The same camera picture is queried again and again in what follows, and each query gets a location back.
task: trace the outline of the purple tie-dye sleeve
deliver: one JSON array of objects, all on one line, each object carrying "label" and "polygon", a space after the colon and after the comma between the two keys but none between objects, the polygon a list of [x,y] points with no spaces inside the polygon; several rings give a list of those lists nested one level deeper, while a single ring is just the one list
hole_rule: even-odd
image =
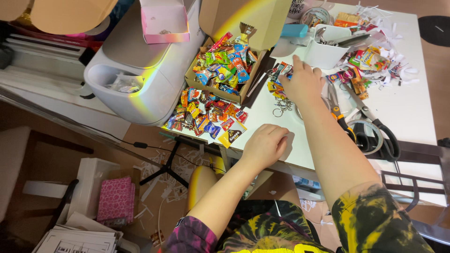
[{"label": "purple tie-dye sleeve", "polygon": [[216,235],[199,219],[182,218],[162,246],[162,252],[214,252]]}]

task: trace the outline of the forearm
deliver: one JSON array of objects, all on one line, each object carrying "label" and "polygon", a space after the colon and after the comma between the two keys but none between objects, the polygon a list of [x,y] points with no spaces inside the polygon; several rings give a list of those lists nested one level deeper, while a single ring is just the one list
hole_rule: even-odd
[{"label": "forearm", "polygon": [[255,179],[251,164],[237,162],[187,214],[201,220],[220,238],[230,221],[239,200]]},{"label": "forearm", "polygon": [[379,176],[347,133],[317,100],[301,112],[315,171],[329,207],[353,186]]}]

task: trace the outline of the desk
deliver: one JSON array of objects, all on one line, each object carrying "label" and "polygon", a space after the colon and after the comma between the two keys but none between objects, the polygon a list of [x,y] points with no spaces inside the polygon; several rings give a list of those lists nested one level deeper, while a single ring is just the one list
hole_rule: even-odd
[{"label": "desk", "polygon": [[[336,16],[340,11],[352,13],[355,10],[356,7],[353,5],[335,4],[330,10],[330,14]],[[436,134],[417,16],[415,14],[399,12],[393,13],[390,20],[393,23],[397,23],[397,33],[401,34],[404,38],[396,44],[396,48],[406,57],[411,67],[419,70],[418,78],[420,82],[411,84],[410,86],[385,87],[383,90],[379,90],[378,86],[370,87],[368,89],[370,98],[364,100],[364,103],[392,130],[398,140],[436,145]],[[285,39],[281,38],[277,46],[283,46],[282,40]],[[280,63],[285,61],[288,64],[292,64],[292,55],[297,54],[303,57],[305,50],[306,47],[298,46],[288,56],[275,57],[276,62]],[[333,74],[337,71],[337,69],[323,70],[323,75]],[[354,101],[347,100],[347,98],[343,97],[340,89],[337,89],[337,92],[343,112],[346,110],[351,111],[352,108],[356,107]],[[292,141],[292,150],[289,155],[280,159],[284,165],[277,163],[271,168],[311,180],[317,180],[315,173],[311,173],[314,171],[314,164],[308,147],[303,121],[296,116],[294,111],[286,111],[282,117],[273,116],[273,109],[278,108],[274,104],[274,96],[263,87],[252,109],[245,108],[245,111],[248,113],[248,118],[244,124],[247,131],[231,145],[231,148],[227,150],[227,154],[231,157],[239,158],[239,151],[244,149],[247,140],[264,123],[286,127],[291,131],[290,140]],[[189,137],[195,137],[193,131],[186,129],[183,129],[182,132],[175,132]],[[206,138],[209,138],[209,136],[205,135],[201,135],[200,139],[207,141]],[[375,169],[394,171],[393,163],[379,160],[372,160],[371,163]]]}]

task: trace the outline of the tie-dye shirt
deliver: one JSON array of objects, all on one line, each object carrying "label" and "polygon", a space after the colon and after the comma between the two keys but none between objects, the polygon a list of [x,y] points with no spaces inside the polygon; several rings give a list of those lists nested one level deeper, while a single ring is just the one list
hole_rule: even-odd
[{"label": "tie-dye shirt", "polygon": [[[433,252],[407,212],[378,182],[358,185],[336,200],[332,216],[344,252]],[[162,252],[332,253],[319,244],[301,208],[287,201],[240,201],[221,238],[199,219],[182,218]]]}]

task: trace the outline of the black-handled scissors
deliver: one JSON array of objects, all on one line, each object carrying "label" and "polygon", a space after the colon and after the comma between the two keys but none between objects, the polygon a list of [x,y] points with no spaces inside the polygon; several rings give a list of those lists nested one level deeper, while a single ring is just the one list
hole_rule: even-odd
[{"label": "black-handled scissors", "polygon": [[338,101],[338,95],[336,94],[336,88],[332,83],[328,83],[329,85],[329,94],[330,94],[330,101],[331,101],[331,115],[333,118],[337,120],[339,125],[344,129],[345,132],[347,132],[348,136],[350,136],[350,139],[356,143],[356,135],[353,132],[353,129],[351,129],[347,123],[345,123],[344,115],[341,114],[341,110],[339,108],[339,101]]},{"label": "black-handled scissors", "polygon": [[[374,125],[376,125],[381,131],[383,131],[389,138],[389,141],[386,141],[386,139],[383,140],[383,145],[381,146],[381,155],[382,157],[388,161],[388,162],[395,162],[400,158],[400,145],[397,141],[397,138],[392,133],[392,131],[381,121],[375,117],[370,109],[361,101],[361,99],[356,95],[356,93],[347,85],[343,84],[345,89],[350,93],[350,96],[353,98],[353,100],[356,102],[356,108],[358,108],[362,114],[364,114],[367,118],[369,118]],[[356,132],[357,140],[361,142],[361,144],[368,148],[368,145],[365,144],[365,142],[368,144],[368,138],[367,135],[365,135],[364,130],[356,129],[356,127],[353,129]]]}]

